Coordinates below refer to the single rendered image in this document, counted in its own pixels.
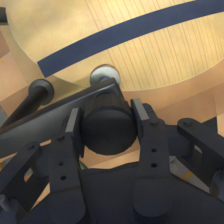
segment striped pattern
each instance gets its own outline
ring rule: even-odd
[[[98,31],[191,0],[85,0]],[[214,15],[177,24],[107,50],[122,90],[170,85],[191,78],[224,57]]]

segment green object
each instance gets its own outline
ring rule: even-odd
[[[83,169],[88,169],[81,161],[79,161],[79,164]]]

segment yellow round surface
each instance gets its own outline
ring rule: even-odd
[[[12,34],[37,63],[89,35],[132,18],[192,0],[7,0]],[[224,58],[224,14],[173,25],[95,54],[55,76],[90,87],[91,71],[114,66],[121,90],[174,84],[211,68]]]

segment black cylinder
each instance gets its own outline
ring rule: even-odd
[[[4,128],[15,121],[18,121],[29,114],[38,110],[41,103],[48,97],[48,92],[43,86],[36,86],[29,96],[17,107],[17,109],[10,115],[10,117],[1,126]]]

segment dark blue tape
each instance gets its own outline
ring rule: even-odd
[[[117,24],[77,41],[38,61],[45,77],[94,54],[139,36],[191,19],[224,11],[224,0],[196,0]]]

